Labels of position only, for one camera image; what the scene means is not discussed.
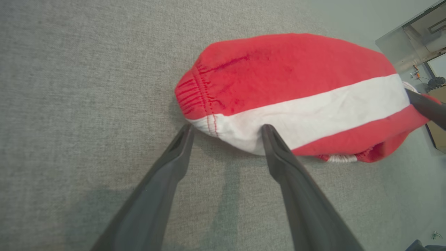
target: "black object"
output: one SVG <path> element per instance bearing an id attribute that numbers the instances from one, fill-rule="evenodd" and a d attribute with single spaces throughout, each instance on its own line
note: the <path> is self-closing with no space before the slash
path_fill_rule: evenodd
<path id="1" fill-rule="evenodd" d="M 433 79 L 429 80 L 427 82 L 427 86 L 429 88 L 428 91 L 432 91 L 434 89 L 442 87 L 444 84 L 446 84 L 446 79 L 443 77 L 434 77 Z"/>
<path id="2" fill-rule="evenodd" d="M 272 125 L 262 127 L 269 171 L 280 184 L 300 251 L 359 251 L 361 246 Z M 193 131 L 185 125 L 97 240 L 92 251 L 161 250 L 175 188 L 184 177 Z"/>
<path id="3" fill-rule="evenodd" d="M 262 126 L 269 173 L 279 183 L 295 250 L 363 250 L 272 125 Z"/>
<path id="4" fill-rule="evenodd" d="M 189 165 L 194 141 L 185 125 L 135 188 L 92 251 L 161 250 L 173 195 Z"/>
<path id="5" fill-rule="evenodd" d="M 410 103 L 421 115 L 432 120 L 439 127 L 446 130 L 446 105 L 440 105 L 431 99 L 406 89 Z"/>
<path id="6" fill-rule="evenodd" d="M 423 247 L 420 240 L 415 240 L 406 251 L 446 251 L 446 246 L 427 245 Z"/>

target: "red stitching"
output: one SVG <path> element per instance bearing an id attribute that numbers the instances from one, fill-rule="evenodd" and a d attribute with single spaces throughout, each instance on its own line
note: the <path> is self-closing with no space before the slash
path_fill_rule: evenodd
<path id="1" fill-rule="evenodd" d="M 249 55 L 246 55 L 246 56 L 244 56 L 244 57 L 240 57 L 240 58 L 236 58 L 236 59 L 233 59 L 233 60 L 231 60 L 231 61 L 229 61 L 229 62 L 226 62 L 226 63 L 223 63 L 223 64 L 221 64 L 221 65 L 219 65 L 219 66 L 216 66 L 216 67 L 214 67 L 214 68 L 212 68 L 212 69 L 209 69 L 209 70 L 206 70 L 206 71 L 202 71 L 202 72 L 200 72 L 201 74 L 204 74 L 204 73 L 208 73 L 208 72 L 210 72 L 210 71 L 219 71 L 219 70 L 221 70 L 221 69 L 223 69 L 223 68 L 226 68 L 226 67 L 228 67 L 228 66 L 230 66 L 230 65 L 233 65 L 233 64 L 235 64 L 235 63 L 237 63 L 237 62 L 239 62 L 239 61 L 241 61 L 241 60 L 249 60 Z"/>
<path id="2" fill-rule="evenodd" d="M 202 75 L 203 73 L 199 71 L 200 79 L 201 79 L 201 81 L 202 81 L 202 83 L 203 83 L 204 91 L 205 91 L 205 93 L 206 93 L 206 96 L 209 97 L 210 95 L 209 95 L 209 92 L 208 92 L 208 89 L 207 89 L 207 84 L 208 84 L 208 82 L 204 81 L 204 79 L 203 79 L 203 75 Z M 215 117 L 214 110 L 212 109 L 212 103 L 211 103 L 211 102 L 209 102 L 209 109 L 211 109 L 212 117 L 214 118 L 215 135 L 217 136 L 217 138 L 219 138 L 219 134 L 218 134 L 218 132 L 217 132 L 217 118 Z M 209 129 L 209 131 L 211 131 L 211 130 L 210 130 L 210 125 L 209 125 L 209 116 L 207 116 L 207 118 L 208 118 L 208 119 L 207 119 L 207 120 L 208 120 L 208 129 Z"/>
<path id="3" fill-rule="evenodd" d="M 186 107 L 183 107 L 183 110 L 186 110 L 186 109 L 189 109 L 189 108 L 191 108 L 192 106 L 194 106 L 194 105 L 198 105 L 200 102 L 197 102 L 197 103 L 193 103 L 193 104 L 190 104 L 190 105 L 188 105 L 188 106 L 186 106 Z"/>
<path id="4" fill-rule="evenodd" d="M 206 110 L 206 102 L 204 101 L 203 93 L 201 91 L 200 84 L 198 83 L 198 79 L 193 72 L 192 72 L 192 76 L 194 77 L 195 83 L 197 84 L 198 90 L 200 91 L 200 97 L 203 102 L 204 112 L 206 113 L 207 129 L 209 130 L 209 133 L 211 133 L 211 126 L 209 125 L 209 116 L 207 115 L 207 110 Z"/>
<path id="5" fill-rule="evenodd" d="M 187 95 L 186 97 L 180 99 L 180 100 L 178 101 L 178 103 L 181 103 L 181 102 L 185 101 L 186 99 L 188 99 L 188 98 L 194 96 L 194 95 L 197 94 L 197 93 L 199 93 L 199 92 L 194 92 L 194 93 L 192 93 L 192 94 Z"/>
<path id="6" fill-rule="evenodd" d="M 193 98 L 193 99 L 191 99 L 191 100 L 189 100 L 189 101 L 187 101 L 187 102 L 184 102 L 184 103 L 182 104 L 182 107 L 184 107 L 184 106 L 187 105 L 188 103 L 190 103 L 190 102 L 192 102 L 192 101 L 198 99 L 199 97 L 200 97 L 200 96 L 197 96 L 197 97 L 195 97 L 195 98 Z"/>
<path id="7" fill-rule="evenodd" d="M 183 86 L 183 85 L 185 85 L 185 84 L 191 84 L 191 81 L 192 81 L 192 79 L 190 79 L 190 80 L 188 80 L 188 81 L 186 81 L 186 82 L 184 82 L 184 83 L 181 83 L 181 84 L 179 84 L 179 85 L 177 86 L 177 88 L 180 88 L 181 86 Z"/>
<path id="8" fill-rule="evenodd" d="M 195 89 L 198 89 L 198 87 L 194 87 L 194 88 L 190 88 L 190 89 L 187 89 L 187 90 L 185 90 L 185 91 L 182 91 L 182 92 L 180 92 L 179 94 L 177 94 L 177 96 L 180 96 L 180 95 L 182 95 L 182 94 L 184 94 L 184 93 L 186 93 L 186 92 L 190 92 L 190 91 L 195 90 Z"/>
<path id="9" fill-rule="evenodd" d="M 190 110 L 187 111 L 187 112 L 183 112 L 183 113 L 184 113 L 184 115 L 187 115 L 187 114 L 191 113 L 193 110 L 194 110 L 194 108 L 190 109 Z"/>

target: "cardboard box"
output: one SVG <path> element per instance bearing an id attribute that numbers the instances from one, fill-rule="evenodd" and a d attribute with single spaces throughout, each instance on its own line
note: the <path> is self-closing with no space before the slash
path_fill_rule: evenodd
<path id="1" fill-rule="evenodd" d="M 446 86 L 432 90 L 428 94 L 441 102 L 446 103 Z M 446 154 L 446 131 L 432 121 L 428 122 L 427 126 L 429 127 L 435 147 Z"/>

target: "gray carpet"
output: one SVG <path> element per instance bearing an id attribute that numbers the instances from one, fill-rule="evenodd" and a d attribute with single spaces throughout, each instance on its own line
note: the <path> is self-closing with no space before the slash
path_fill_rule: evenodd
<path id="1" fill-rule="evenodd" d="M 184 123 L 173 90 L 208 44 L 309 32 L 376 49 L 315 13 L 300 0 L 3 1 L 0 250 L 88 250 Z M 421 128 L 379 163 L 301 160 L 367 250 L 404 250 L 445 208 L 437 155 Z M 163 250 L 292 248 L 265 159 L 198 133 Z"/>

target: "white stripe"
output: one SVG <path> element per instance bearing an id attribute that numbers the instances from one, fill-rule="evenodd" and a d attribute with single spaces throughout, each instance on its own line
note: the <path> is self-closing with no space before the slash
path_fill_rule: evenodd
<path id="1" fill-rule="evenodd" d="M 368 79 L 314 96 L 189 120 L 204 133 L 264 155 L 260 127 L 273 125 L 290 149 L 383 119 L 409 105 L 398 74 Z"/>

